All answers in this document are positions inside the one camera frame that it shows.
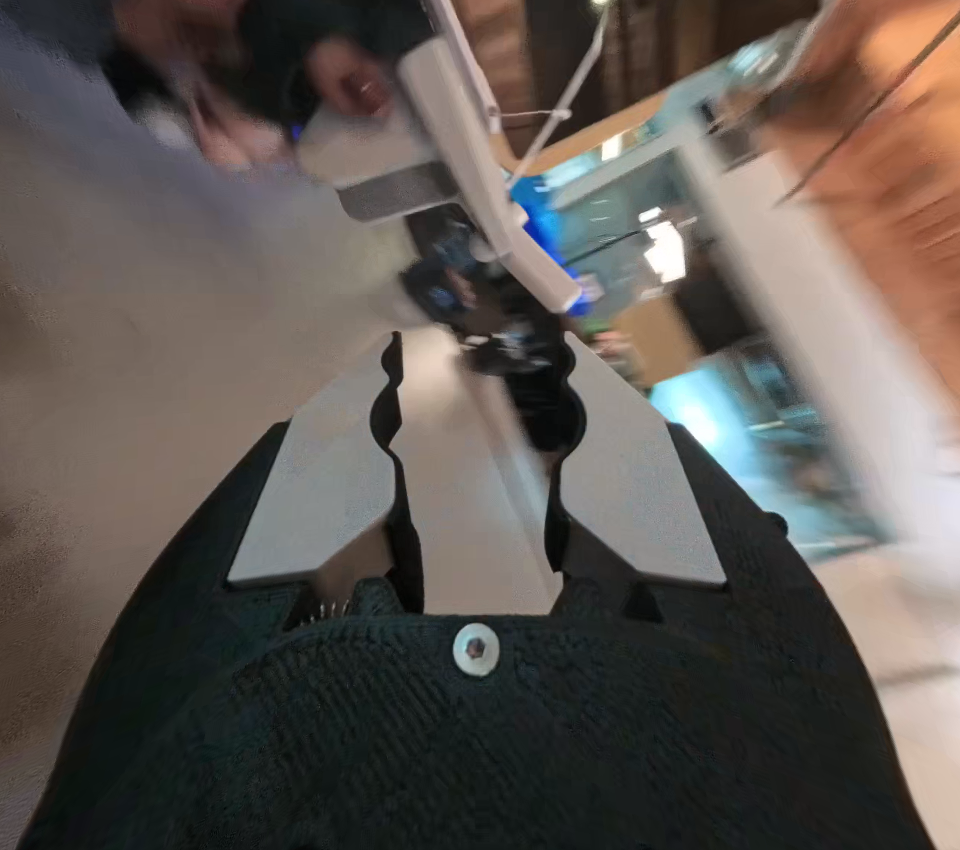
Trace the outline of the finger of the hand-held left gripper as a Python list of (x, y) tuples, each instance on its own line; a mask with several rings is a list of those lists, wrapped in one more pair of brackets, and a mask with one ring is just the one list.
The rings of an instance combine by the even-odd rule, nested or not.
[(393, 102), (379, 116), (346, 116), (323, 103), (304, 124), (294, 151), (304, 172), (339, 191), (441, 160), (407, 102)]
[(351, 220), (369, 225), (458, 203), (461, 196), (459, 184), (441, 160), (338, 180), (336, 193)]

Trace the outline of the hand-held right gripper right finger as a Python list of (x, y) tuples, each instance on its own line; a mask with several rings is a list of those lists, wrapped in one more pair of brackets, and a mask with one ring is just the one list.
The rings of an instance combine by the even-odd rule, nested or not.
[(666, 418), (571, 332), (561, 349), (569, 425), (549, 478), (551, 569), (602, 581), (724, 588), (727, 577)]

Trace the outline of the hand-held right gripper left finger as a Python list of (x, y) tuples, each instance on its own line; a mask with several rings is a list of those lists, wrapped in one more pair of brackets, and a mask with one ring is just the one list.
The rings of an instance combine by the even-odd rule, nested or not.
[(360, 580), (386, 578), (422, 613), (422, 544), (402, 460), (402, 335), (377, 340), (292, 416), (226, 580), (307, 584), (320, 612), (345, 611)]

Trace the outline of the light blue tool caddy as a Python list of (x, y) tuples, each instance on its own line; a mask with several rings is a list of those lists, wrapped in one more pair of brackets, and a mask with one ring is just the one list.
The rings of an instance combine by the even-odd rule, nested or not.
[(562, 223), (550, 188), (540, 175), (519, 179), (510, 189), (512, 201), (526, 214), (524, 231), (552, 259), (562, 261)]

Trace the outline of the beige panel on white stand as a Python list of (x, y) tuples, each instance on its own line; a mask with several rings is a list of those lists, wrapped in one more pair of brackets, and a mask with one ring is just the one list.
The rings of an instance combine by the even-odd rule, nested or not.
[(611, 320), (635, 353), (644, 388), (685, 375), (705, 353), (678, 305), (661, 294), (622, 309)]

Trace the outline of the light on black tripod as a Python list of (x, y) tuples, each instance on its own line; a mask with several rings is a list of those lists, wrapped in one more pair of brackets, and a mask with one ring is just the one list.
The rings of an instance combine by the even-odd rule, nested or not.
[(569, 257), (563, 266), (573, 268), (619, 244), (641, 240), (641, 256), (662, 284), (675, 283), (686, 278), (687, 249), (680, 230), (667, 219), (640, 222), (641, 226), (637, 229), (608, 237)]

